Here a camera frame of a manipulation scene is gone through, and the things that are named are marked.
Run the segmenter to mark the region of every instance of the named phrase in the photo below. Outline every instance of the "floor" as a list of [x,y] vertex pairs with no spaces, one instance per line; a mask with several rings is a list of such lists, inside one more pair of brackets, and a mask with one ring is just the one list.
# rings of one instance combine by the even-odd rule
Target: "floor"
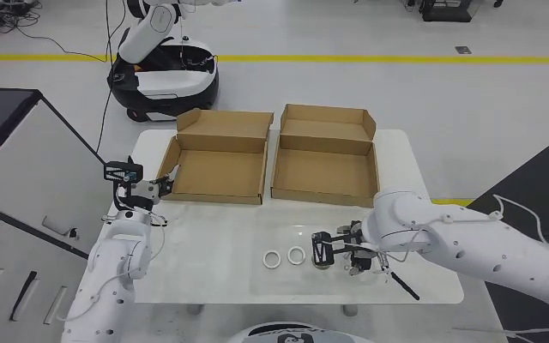
[[[273,111],[277,118],[286,103],[368,109],[378,128],[407,132],[431,197],[475,198],[549,144],[549,64],[503,64],[497,58],[486,64],[417,63],[410,57],[454,57],[457,45],[468,46],[474,57],[549,56],[545,2],[505,0],[494,9],[485,1],[471,23],[458,24],[424,23],[417,9],[408,13],[399,0],[245,0],[197,8],[188,14],[184,34],[221,56],[403,57],[400,63],[221,62],[216,108]],[[104,2],[42,3],[39,23],[25,33],[55,38],[70,51],[105,50]],[[114,27],[122,4],[111,0],[108,9]],[[133,21],[128,15],[123,27]],[[180,37],[180,27],[172,34]],[[38,88],[95,147],[109,65],[20,60],[60,52],[51,41],[0,35],[0,87]],[[131,122],[112,99],[100,154],[122,159],[144,129],[173,126]],[[178,306],[138,305],[124,343],[222,342],[242,328],[274,320],[309,322],[380,343],[501,341],[496,334],[451,330],[498,325],[484,285],[461,280],[461,304],[361,306],[352,319],[333,306],[209,306],[200,317],[188,317]]]

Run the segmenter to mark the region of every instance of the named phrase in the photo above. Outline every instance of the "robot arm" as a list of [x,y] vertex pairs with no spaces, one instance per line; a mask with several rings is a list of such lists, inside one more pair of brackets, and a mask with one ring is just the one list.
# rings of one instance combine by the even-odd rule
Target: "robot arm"
[[[87,270],[66,318],[63,343],[114,343],[122,338],[124,324],[135,301],[134,280],[142,279],[152,255],[150,233],[151,212],[162,196],[172,192],[178,167],[154,181],[142,180],[142,166],[109,162],[105,179],[114,183],[114,202],[118,211],[104,220],[110,225],[106,235],[93,246],[87,260]],[[118,195],[119,189],[125,195]]]
[[[390,271],[390,252],[416,251],[439,266],[549,303],[549,244],[525,236],[502,218],[498,211],[486,215],[456,205],[434,205],[411,191],[387,189],[376,195],[373,211],[362,222],[347,226],[346,235],[313,235],[314,263],[329,265],[333,254],[351,251],[351,275],[369,269],[372,256]],[[345,249],[333,250],[330,242],[337,240],[347,244]]]
[[130,13],[141,20],[128,31],[118,54],[127,63],[141,62],[170,34],[178,18],[184,19],[181,4],[221,6],[236,1],[239,0],[128,0]]

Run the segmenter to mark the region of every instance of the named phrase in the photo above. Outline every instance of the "white ring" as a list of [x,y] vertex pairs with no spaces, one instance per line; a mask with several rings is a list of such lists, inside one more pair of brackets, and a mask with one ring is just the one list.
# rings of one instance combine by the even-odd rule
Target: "white ring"
[[[299,260],[299,261],[294,261],[294,260],[292,260],[292,258],[290,257],[290,255],[292,254],[292,251],[294,251],[294,250],[299,250],[299,251],[301,251],[301,255],[302,255],[301,260]],[[292,247],[292,248],[290,248],[290,250],[288,251],[288,261],[289,261],[291,264],[294,264],[294,265],[296,265],[296,266],[300,265],[301,263],[303,263],[303,261],[305,261],[305,250],[303,250],[303,248],[301,248],[301,247],[298,247],[297,245],[294,246],[294,247]]]
[[[275,254],[276,257],[278,257],[278,262],[275,264],[267,264],[267,255],[268,254]],[[263,266],[269,268],[269,269],[275,269],[281,264],[281,254],[278,253],[276,250],[269,250],[263,255]]]

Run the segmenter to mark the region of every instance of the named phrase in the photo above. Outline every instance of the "open cardboard box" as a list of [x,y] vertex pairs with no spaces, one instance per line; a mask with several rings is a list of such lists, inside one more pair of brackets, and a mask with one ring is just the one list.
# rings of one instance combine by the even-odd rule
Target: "open cardboard box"
[[366,110],[286,105],[271,197],[373,207],[379,191],[375,133]]
[[158,176],[180,165],[166,200],[262,204],[273,113],[202,111],[177,118]]

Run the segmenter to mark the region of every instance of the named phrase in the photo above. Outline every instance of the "tabletop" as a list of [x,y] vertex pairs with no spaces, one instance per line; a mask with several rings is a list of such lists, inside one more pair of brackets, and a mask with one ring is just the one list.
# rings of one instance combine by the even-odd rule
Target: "tabletop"
[[[175,129],[141,133],[132,153],[143,165],[143,179],[154,179]],[[278,130],[271,130],[266,180],[275,155]],[[401,186],[428,196],[406,134],[380,129],[374,138],[380,187]],[[137,303],[171,304],[458,304],[463,290],[455,272],[412,253],[405,263],[390,266],[418,295],[416,301],[393,280],[372,271],[351,277],[348,261],[337,256],[327,270],[310,262],[311,234],[335,233],[338,226],[362,220],[369,208],[344,207],[270,198],[265,183],[263,205],[161,201],[154,207],[164,215],[166,243],[151,262],[147,276],[135,282]],[[111,207],[110,214],[116,208]],[[153,251],[161,231],[152,233]],[[299,266],[286,257],[293,246],[305,249]],[[267,269],[267,250],[281,253],[281,264]]]

